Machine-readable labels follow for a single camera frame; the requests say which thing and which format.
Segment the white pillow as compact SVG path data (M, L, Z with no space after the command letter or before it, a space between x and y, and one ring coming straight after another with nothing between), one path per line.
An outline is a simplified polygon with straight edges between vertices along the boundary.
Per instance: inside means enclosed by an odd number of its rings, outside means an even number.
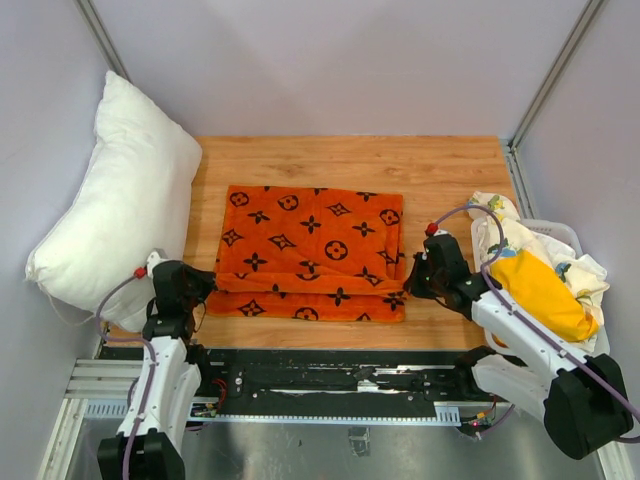
M105 75L94 135L72 206L29 254L25 277L49 297L138 332L152 283L121 283L156 249L182 258L202 148L113 71Z

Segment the orange patterned pillowcase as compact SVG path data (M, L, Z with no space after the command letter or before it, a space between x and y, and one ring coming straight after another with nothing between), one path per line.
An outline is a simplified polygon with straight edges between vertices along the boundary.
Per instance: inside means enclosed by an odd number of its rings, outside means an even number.
M229 188L210 315L399 323L404 198L328 188Z

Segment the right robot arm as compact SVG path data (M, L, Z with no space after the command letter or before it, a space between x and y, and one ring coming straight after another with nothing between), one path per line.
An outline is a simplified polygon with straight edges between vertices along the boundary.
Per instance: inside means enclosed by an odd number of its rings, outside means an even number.
M556 447L579 460L601 447L627 443L638 411L629 403L619 365L609 355L590 356L562 340L493 278L470 271L457 240L430 235L414 256L407 292L435 300L496 334L518 364L489 347L464 355L453 375L466 400L495 394L540 421Z

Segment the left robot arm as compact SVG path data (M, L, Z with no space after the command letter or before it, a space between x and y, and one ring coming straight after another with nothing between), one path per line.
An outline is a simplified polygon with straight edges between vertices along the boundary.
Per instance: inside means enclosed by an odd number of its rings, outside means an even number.
M154 250L144 267L111 290L95 313L121 289L149 278L154 296L145 308L146 323L137 339L144 356L126 416L112 438L102 440L97 460L103 479L184 479L183 436L195 396L214 383L207 351L191 342L193 310L203 304L216 283L212 272L170 260Z

